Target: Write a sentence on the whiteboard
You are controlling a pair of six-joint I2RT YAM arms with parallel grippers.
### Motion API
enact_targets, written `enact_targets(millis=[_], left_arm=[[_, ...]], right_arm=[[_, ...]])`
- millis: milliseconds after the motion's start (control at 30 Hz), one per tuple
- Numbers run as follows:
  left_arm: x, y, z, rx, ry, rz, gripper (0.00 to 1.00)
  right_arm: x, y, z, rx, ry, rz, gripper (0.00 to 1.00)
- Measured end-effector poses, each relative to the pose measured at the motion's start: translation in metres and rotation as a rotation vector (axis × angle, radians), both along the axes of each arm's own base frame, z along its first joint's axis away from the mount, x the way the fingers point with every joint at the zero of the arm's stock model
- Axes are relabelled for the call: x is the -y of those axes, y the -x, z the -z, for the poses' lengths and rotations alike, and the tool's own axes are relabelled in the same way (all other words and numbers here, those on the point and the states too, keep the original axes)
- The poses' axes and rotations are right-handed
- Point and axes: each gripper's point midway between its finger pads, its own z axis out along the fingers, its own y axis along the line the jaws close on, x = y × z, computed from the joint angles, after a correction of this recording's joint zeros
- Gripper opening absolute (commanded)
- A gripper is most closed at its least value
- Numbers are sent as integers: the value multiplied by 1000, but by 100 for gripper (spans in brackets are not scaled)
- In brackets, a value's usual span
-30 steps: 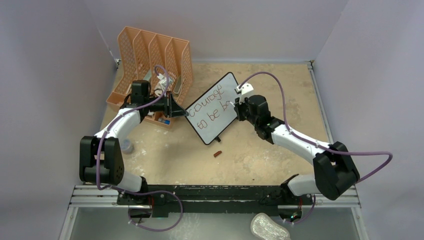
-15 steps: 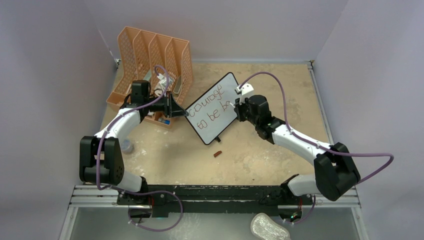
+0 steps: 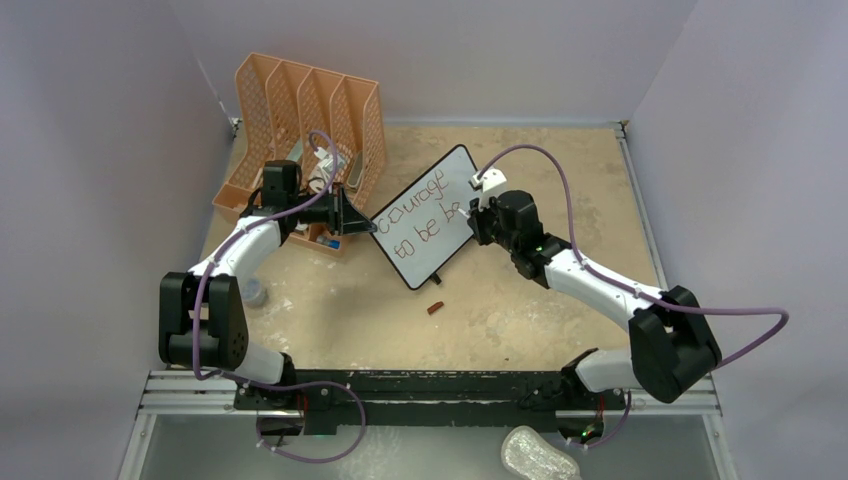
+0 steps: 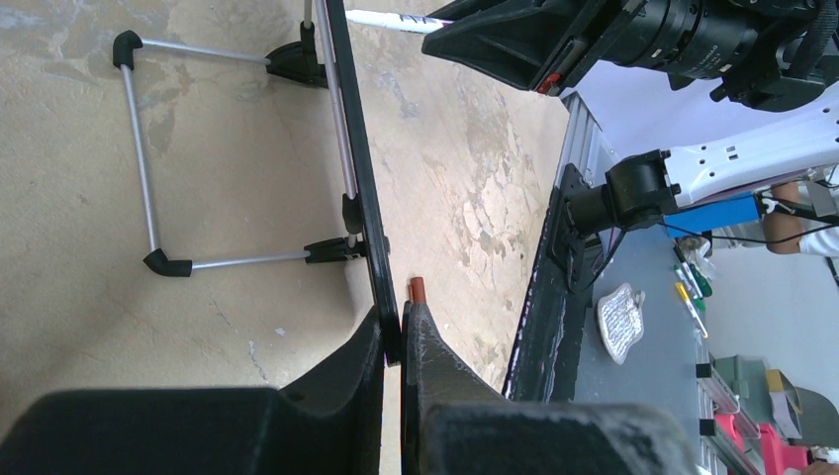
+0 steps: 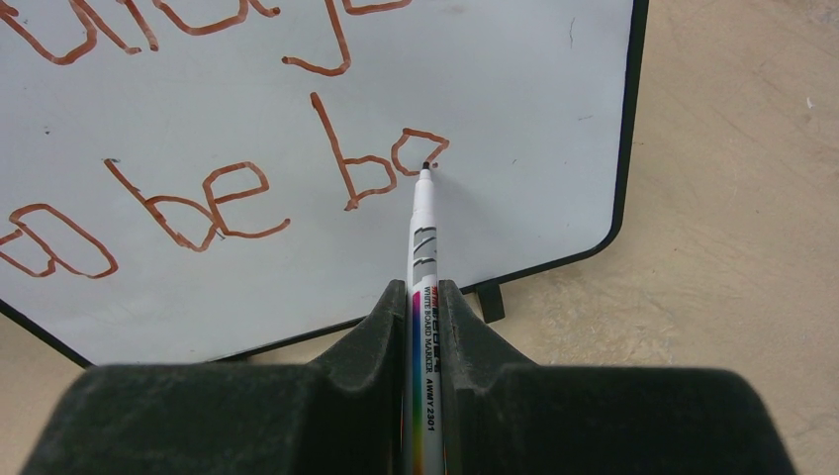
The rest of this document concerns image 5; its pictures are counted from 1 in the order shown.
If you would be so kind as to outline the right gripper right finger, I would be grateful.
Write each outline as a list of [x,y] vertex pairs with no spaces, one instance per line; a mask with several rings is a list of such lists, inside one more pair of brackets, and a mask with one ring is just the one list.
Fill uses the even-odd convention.
[[740,375],[540,365],[478,318],[454,282],[438,292],[450,473],[793,473]]

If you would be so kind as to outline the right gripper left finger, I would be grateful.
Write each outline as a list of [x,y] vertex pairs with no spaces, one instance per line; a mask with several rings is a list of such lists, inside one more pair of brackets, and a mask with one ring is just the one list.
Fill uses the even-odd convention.
[[406,290],[305,364],[107,365],[65,391],[26,474],[397,474]]

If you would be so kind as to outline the white whiteboard marker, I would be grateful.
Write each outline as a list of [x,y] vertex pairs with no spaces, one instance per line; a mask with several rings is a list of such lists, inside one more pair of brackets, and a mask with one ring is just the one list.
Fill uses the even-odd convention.
[[446,470],[441,408],[437,226],[431,165],[415,185],[406,279],[402,454],[406,474]]

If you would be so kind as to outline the black framed whiteboard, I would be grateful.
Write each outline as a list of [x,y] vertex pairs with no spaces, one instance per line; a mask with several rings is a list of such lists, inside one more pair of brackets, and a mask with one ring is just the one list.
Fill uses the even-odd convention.
[[619,231],[645,1],[5,1],[1,305],[82,364],[365,315],[433,167],[471,287]]

